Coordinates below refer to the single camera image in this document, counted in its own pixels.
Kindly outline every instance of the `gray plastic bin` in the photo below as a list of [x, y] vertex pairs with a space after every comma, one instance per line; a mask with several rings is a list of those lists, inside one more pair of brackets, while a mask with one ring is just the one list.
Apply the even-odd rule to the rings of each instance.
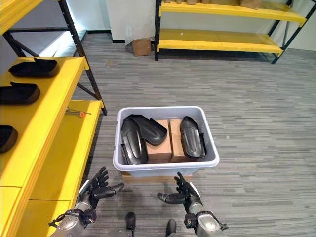
[[[183, 119], [184, 116], [192, 117], [198, 123], [200, 132], [204, 133], [204, 140], [207, 149], [206, 156], [199, 162], [127, 165], [121, 148], [122, 138], [120, 135], [120, 129], [123, 124], [123, 120], [131, 114], [143, 115], [147, 118], [153, 119]], [[219, 156], [215, 143], [208, 127], [204, 111], [200, 107], [129, 107], [123, 108], [119, 111], [113, 156], [113, 165], [116, 169], [120, 171], [127, 171], [134, 177], [174, 176], [178, 171], [180, 171], [183, 175], [190, 175], [198, 169], [214, 167], [218, 163]]]

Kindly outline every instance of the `yellow metal shelving unit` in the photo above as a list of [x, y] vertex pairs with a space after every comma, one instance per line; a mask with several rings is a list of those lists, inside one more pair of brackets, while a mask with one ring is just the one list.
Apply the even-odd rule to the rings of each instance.
[[1, 35], [43, 0], [1, 0]]
[[[85, 58], [53, 59], [60, 66], [59, 74], [53, 78], [17, 78], [6, 72], [0, 81], [1, 86], [9, 86], [11, 81], [34, 83], [40, 89], [40, 97], [33, 104], [0, 107], [1, 124], [18, 131], [15, 145], [0, 154], [1, 203], [6, 206], [1, 236], [14, 236], [77, 82], [83, 70], [88, 69]], [[15, 64], [31, 60], [18, 58]]]
[[284, 21], [295, 21], [304, 24], [306, 18], [292, 10], [291, 7], [278, 2], [266, 1], [259, 9], [252, 9], [239, 6], [236, 0], [212, 0], [210, 4], [197, 3], [188, 5], [185, 2], [161, 3], [160, 15], [162, 12], [186, 12], [202, 14], [219, 14], [231, 16], [246, 16], [266, 18]]
[[[189, 5], [186, 2], [177, 4], [174, 0], [170, 3], [156, 0], [155, 60], [158, 60], [160, 49], [190, 49], [273, 53], [276, 56], [272, 62], [274, 64], [316, 10], [316, 1], [312, 1], [315, 4], [309, 14], [304, 17], [290, 7], [292, 0], [288, 0], [286, 4], [264, 1], [259, 9], [239, 6], [237, 0], [211, 0], [210, 4], [203, 4], [197, 0], [195, 5]], [[256, 17], [276, 21], [268, 34], [161, 29], [160, 18], [164, 12]], [[280, 21], [299, 23], [298, 29], [282, 47], [276, 45], [270, 38]]]
[[64, 115], [22, 217], [17, 236], [50, 236], [48, 223], [74, 207], [90, 152], [101, 101], [71, 101], [90, 115]]
[[277, 54], [283, 52], [266, 34], [179, 29], [160, 30], [158, 51], [161, 48]]
[[[67, 27], [9, 29], [43, 0], [3, 0], [1, 34], [19, 56], [14, 64], [33, 61], [36, 53], [14, 39], [11, 32], [70, 31], [79, 58], [49, 58], [60, 72], [51, 78], [14, 77], [6, 72], [0, 86], [34, 83], [39, 99], [30, 105], [1, 105], [0, 124], [18, 131], [15, 145], [0, 154], [0, 236], [47, 236], [48, 222], [74, 207], [96, 124], [107, 114], [65, 0], [58, 0]], [[93, 92], [78, 83], [86, 71]], [[70, 101], [76, 86], [95, 101]], [[66, 107], [85, 111], [84, 118], [65, 114]]]

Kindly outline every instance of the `white wall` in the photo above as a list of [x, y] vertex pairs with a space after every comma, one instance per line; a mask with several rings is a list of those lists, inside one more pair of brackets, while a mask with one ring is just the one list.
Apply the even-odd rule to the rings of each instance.
[[[125, 39], [125, 16], [127, 11], [133, 13], [135, 17], [138, 14], [146, 11], [143, 7], [144, 4], [134, 5], [133, 9], [127, 9], [124, 7], [124, 3], [131, 0], [106, 0], [109, 20], [111, 24], [111, 31], [113, 40]], [[155, 0], [139, 0], [143, 3]], [[273, 2], [286, 2], [286, 0], [270, 0]], [[306, 15], [311, 8], [311, 1], [296, 0], [293, 8]], [[237, 16], [225, 16], [225, 15], [212, 15], [212, 14], [193, 14], [193, 13], [173, 13], [165, 12], [161, 18], [162, 28], [179, 28], [179, 29], [201, 29], [201, 30], [220, 30], [220, 31], [235, 31], [235, 32], [260, 32], [267, 33], [271, 28], [274, 20], [250, 18], [250, 17], [237, 17]], [[285, 29], [285, 22], [281, 22], [280, 26], [273, 34], [273, 39], [279, 45], [283, 41], [283, 34]], [[298, 23], [290, 23], [288, 35], [290, 36]], [[290, 47], [305, 50], [316, 51], [316, 13], [313, 14], [308, 24], [299, 33], [295, 41]]]
[[74, 22], [85, 30], [110, 30], [105, 0], [67, 0]]

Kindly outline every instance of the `plastic bin rim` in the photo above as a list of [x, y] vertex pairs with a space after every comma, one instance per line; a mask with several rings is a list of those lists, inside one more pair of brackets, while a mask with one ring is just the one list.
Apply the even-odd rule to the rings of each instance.
[[219, 157], [216, 153], [215, 159], [212, 161], [203, 161], [203, 162], [186, 162], [186, 163], [166, 163], [166, 164], [139, 164], [137, 167], [134, 165], [127, 165], [127, 164], [120, 164], [116, 163], [113, 160], [113, 165], [116, 169], [120, 171], [146, 171], [146, 170], [160, 170], [160, 169], [194, 169], [194, 168], [208, 168], [211, 165], [211, 167], [216, 166], [219, 163]]
[[[196, 108], [198, 110], [200, 110], [203, 119], [205, 121], [206, 120], [206, 116], [204, 113], [204, 110], [200, 107], [200, 106], [196, 106], [196, 105], [187, 105], [187, 106], [154, 106], [154, 107], [125, 107], [120, 109], [120, 111], [118, 112], [118, 116], [117, 116], [117, 123], [119, 121], [121, 121], [121, 113], [125, 110], [129, 110], [129, 109], [170, 109], [170, 108]], [[207, 133], [212, 137], [211, 131], [209, 129], [209, 126], [206, 127]], [[214, 143], [214, 140], [211, 139], [211, 143], [212, 146], [214, 147], [214, 153], [215, 153], [215, 159], [212, 161], [202, 161], [202, 162], [186, 162], [186, 163], [164, 163], [164, 164], [142, 164], [142, 165], [137, 165], [137, 167], [135, 167], [134, 165], [126, 165], [126, 164], [120, 164], [118, 161], [116, 163], [116, 159], [115, 159], [115, 154], [117, 152], [118, 147], [115, 147], [114, 150], [114, 154], [113, 154], [113, 166], [120, 170], [120, 171], [146, 171], [146, 170], [159, 170], [159, 169], [175, 169], [175, 167], [173, 167], [175, 164], [181, 164], [179, 167], [177, 167], [176, 169], [183, 169], [183, 168], [207, 168], [207, 167], [214, 167], [219, 163], [219, 155]]]

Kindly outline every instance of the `cardboard box on shelf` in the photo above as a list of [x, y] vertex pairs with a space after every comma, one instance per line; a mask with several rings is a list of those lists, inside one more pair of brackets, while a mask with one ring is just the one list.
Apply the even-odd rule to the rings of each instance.
[[262, 0], [239, 0], [240, 6], [253, 8], [253, 9], [258, 9], [261, 3], [262, 3]]
[[188, 5], [195, 5], [197, 3], [197, 0], [187, 0]]

